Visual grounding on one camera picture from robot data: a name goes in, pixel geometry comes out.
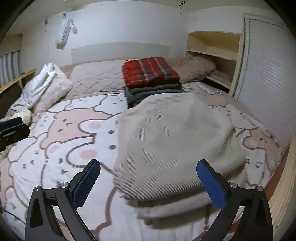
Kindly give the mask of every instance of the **wooden cabinet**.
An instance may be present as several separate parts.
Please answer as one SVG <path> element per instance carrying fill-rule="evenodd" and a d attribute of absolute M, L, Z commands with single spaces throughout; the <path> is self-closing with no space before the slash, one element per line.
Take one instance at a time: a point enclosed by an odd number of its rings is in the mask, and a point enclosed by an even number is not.
<path fill-rule="evenodd" d="M 233 96 L 235 93 L 244 47 L 244 36 L 226 32 L 191 32 L 187 38 L 187 54 L 210 56 L 217 72 L 208 75 L 209 84 L 221 87 Z"/>

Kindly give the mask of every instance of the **pillow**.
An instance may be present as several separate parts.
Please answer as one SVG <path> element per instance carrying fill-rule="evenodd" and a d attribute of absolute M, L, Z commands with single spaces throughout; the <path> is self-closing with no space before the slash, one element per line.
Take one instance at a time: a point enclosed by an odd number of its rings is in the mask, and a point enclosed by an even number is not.
<path fill-rule="evenodd" d="M 40 97 L 39 101 L 34 105 L 34 114 L 47 111 L 73 87 L 73 84 L 68 80 L 67 76 L 55 64 L 54 71 L 57 75 L 45 90 L 44 94 Z"/>
<path fill-rule="evenodd" d="M 122 65 L 125 60 L 80 64 L 73 69 L 70 81 L 73 88 L 65 100 L 102 94 L 123 93 Z"/>
<path fill-rule="evenodd" d="M 214 62 L 199 56 L 194 58 L 174 57 L 168 59 L 167 62 L 180 76 L 180 83 L 182 84 L 200 76 L 205 77 L 216 68 Z"/>

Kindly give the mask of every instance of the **white wall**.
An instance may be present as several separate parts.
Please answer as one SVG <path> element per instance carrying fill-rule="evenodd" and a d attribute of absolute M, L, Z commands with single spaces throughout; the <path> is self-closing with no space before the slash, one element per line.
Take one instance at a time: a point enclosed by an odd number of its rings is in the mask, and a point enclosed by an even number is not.
<path fill-rule="evenodd" d="M 213 7 L 189 12 L 188 32 L 221 31 L 241 34 L 244 29 L 243 14 L 260 15 L 282 21 L 273 10 L 244 6 Z"/>
<path fill-rule="evenodd" d="M 20 71 L 37 71 L 46 62 L 58 66 L 72 63 L 71 49 L 106 42 L 141 42 L 168 45 L 170 56 L 182 56 L 186 48 L 187 14 L 177 8 L 141 1 L 106 1 L 68 12 L 78 33 L 70 33 L 64 50 L 56 49 L 55 38 L 63 12 L 48 18 L 23 34 Z"/>

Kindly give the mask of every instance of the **blue gripper pad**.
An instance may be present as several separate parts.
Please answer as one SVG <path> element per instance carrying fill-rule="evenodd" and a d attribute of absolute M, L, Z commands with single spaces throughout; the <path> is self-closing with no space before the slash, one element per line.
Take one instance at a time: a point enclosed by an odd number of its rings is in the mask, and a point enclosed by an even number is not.
<path fill-rule="evenodd" d="M 101 165 L 95 160 L 73 191 L 72 205 L 75 209 L 83 206 L 100 172 Z"/>
<path fill-rule="evenodd" d="M 223 210 L 226 207 L 226 193 L 202 160 L 196 165 L 196 174 L 201 180 L 214 206 Z"/>

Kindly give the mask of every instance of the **red plaid blanket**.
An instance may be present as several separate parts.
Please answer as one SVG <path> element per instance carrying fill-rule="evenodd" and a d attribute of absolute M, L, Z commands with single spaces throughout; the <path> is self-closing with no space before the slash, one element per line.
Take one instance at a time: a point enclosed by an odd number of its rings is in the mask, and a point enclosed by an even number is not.
<path fill-rule="evenodd" d="M 123 64 L 122 72 L 129 89 L 175 84 L 180 79 L 162 57 L 128 60 Z"/>

